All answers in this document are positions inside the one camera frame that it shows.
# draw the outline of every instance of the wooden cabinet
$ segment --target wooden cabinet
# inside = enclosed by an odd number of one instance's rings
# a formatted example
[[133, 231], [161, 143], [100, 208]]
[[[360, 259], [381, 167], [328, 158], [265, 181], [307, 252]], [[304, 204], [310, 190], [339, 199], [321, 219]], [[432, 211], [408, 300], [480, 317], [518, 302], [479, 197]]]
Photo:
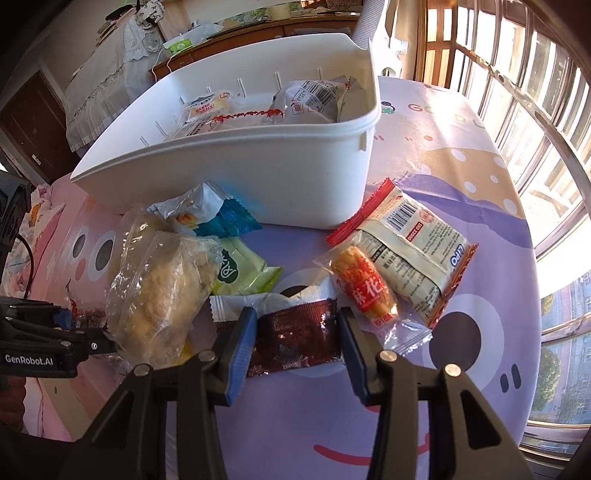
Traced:
[[189, 65], [194, 61], [205, 59], [216, 53], [221, 53], [233, 48], [250, 45], [278, 37], [291, 37], [297, 35], [301, 29], [331, 29], [341, 30], [349, 27], [351, 32], [357, 23], [357, 17], [336, 17], [334, 15], [318, 15], [316, 17], [290, 18], [274, 22], [265, 22], [249, 27], [241, 27], [235, 30], [221, 33], [210, 40], [183, 50], [169, 60], [165, 60], [154, 67], [154, 75], [157, 80], [179, 68]]

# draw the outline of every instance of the tree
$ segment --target tree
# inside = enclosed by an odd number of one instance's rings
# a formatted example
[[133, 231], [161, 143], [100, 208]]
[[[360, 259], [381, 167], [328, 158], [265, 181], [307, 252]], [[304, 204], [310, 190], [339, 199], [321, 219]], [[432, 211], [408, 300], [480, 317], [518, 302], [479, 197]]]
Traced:
[[538, 384], [535, 388], [534, 404], [531, 406], [532, 410], [542, 410], [552, 399], [558, 386], [559, 377], [560, 360], [558, 355], [547, 348], [542, 348]]
[[554, 294], [544, 297], [541, 302], [542, 302], [542, 317], [543, 317], [552, 308], [552, 304], [554, 303]]
[[558, 422], [568, 423], [576, 415], [577, 410], [583, 406], [576, 390], [568, 390], [562, 395], [558, 408]]

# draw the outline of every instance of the snack package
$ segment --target snack package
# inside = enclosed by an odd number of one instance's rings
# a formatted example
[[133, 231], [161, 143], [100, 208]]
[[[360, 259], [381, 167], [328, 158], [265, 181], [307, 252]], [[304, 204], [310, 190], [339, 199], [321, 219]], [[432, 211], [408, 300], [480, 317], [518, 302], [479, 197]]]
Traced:
[[223, 262], [213, 287], [215, 295], [251, 295], [273, 288], [281, 267], [267, 267], [238, 237], [222, 238], [220, 243]]
[[347, 90], [346, 77], [336, 80], [294, 80], [287, 82], [273, 98], [271, 109], [283, 113], [279, 123], [333, 124]]
[[226, 238], [262, 228], [238, 200], [210, 181], [148, 210], [185, 235]]
[[220, 127], [219, 123], [213, 122], [213, 119], [218, 116], [219, 112], [205, 113], [192, 122], [181, 124], [177, 129], [167, 135], [166, 140], [176, 140], [177, 138], [189, 137], [191, 135], [214, 132]]
[[179, 360], [193, 319], [212, 291], [222, 247], [213, 238], [156, 232], [138, 239], [141, 233], [126, 241], [109, 292], [109, 331], [126, 360], [166, 368]]
[[434, 328], [477, 244], [386, 179], [358, 213], [329, 237], [354, 245], [392, 290]]
[[191, 123], [210, 113], [229, 113], [232, 108], [233, 95], [230, 92], [215, 92], [185, 103], [179, 123]]
[[376, 327], [398, 319], [398, 302], [373, 262], [355, 245], [332, 249], [322, 266]]
[[335, 297], [327, 278], [292, 297], [280, 293], [212, 296], [210, 305], [218, 332], [232, 329], [244, 307], [257, 311], [256, 342], [247, 373], [255, 377], [340, 360]]
[[315, 262], [333, 274], [335, 283], [361, 311], [356, 314], [361, 329], [374, 333], [385, 349], [404, 356], [433, 337], [420, 319], [400, 311], [396, 295], [354, 239], [342, 242]]
[[130, 226], [124, 227], [124, 234], [115, 238], [111, 254], [108, 274], [113, 280], [107, 292], [105, 308], [111, 332], [119, 328], [127, 291], [156, 233], [173, 231], [158, 215], [139, 208], [127, 212], [121, 222]]

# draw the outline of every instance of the cartoon face print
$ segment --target cartoon face print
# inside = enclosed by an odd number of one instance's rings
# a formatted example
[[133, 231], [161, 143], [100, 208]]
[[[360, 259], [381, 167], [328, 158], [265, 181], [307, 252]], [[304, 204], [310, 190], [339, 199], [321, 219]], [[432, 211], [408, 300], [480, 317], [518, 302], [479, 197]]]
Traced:
[[71, 297], [82, 303], [105, 304], [108, 266], [121, 217], [87, 197], [56, 263], [48, 295]]

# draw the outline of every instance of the wooden door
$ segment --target wooden door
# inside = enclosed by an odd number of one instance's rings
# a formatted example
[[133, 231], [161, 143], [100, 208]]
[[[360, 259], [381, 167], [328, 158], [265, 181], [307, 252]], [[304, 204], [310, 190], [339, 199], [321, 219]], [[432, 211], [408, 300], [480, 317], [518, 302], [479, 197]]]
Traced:
[[40, 72], [0, 112], [0, 127], [49, 181], [70, 173], [80, 161], [66, 140], [66, 114]]

